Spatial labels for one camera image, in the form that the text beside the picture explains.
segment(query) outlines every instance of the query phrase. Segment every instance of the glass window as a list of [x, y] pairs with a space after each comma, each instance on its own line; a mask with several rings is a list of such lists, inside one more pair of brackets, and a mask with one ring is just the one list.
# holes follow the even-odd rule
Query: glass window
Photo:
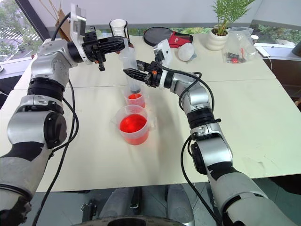
[[283, 27], [271, 27], [262, 24], [252, 24], [253, 34], [258, 35], [257, 42], [283, 45], [297, 45], [301, 41], [301, 31]]
[[30, 57], [42, 40], [14, 0], [0, 0], [0, 62]]

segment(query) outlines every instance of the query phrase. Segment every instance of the plastic measuring cup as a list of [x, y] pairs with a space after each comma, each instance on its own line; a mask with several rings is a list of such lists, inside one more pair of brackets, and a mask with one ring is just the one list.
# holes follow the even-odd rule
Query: plastic measuring cup
[[129, 86], [123, 89], [124, 99], [127, 105], [139, 105], [145, 108], [145, 99], [142, 87], [140, 87], [140, 92], [133, 93]]
[[128, 105], [121, 108], [115, 115], [117, 127], [126, 142], [139, 145], [149, 135], [147, 113], [143, 107]]
[[122, 19], [116, 19], [116, 20], [112, 20], [109, 23], [110, 27], [111, 27], [111, 31], [112, 31], [112, 35], [113, 36], [122, 36], [122, 37], [126, 37], [127, 36], [127, 22], [125, 20]]

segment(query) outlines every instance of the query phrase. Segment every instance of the red liquid in cup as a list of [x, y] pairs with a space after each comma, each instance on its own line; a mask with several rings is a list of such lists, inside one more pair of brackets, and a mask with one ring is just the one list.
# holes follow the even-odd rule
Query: red liquid in cup
[[129, 95], [127, 98], [128, 98], [128, 99], [137, 99], [137, 98], [139, 98], [139, 97], [141, 97], [141, 96], [142, 96], [142, 95], [139, 94], [139, 93], [137, 93], [137, 94], [133, 93], [133, 94]]
[[[146, 118], [139, 114], [130, 114], [125, 117], [120, 123], [120, 130], [126, 133], [134, 133], [143, 128], [146, 124]], [[125, 137], [125, 140], [131, 145], [139, 145], [146, 141], [149, 135], [149, 131], [147, 130], [141, 137], [135, 139], [129, 139]]]

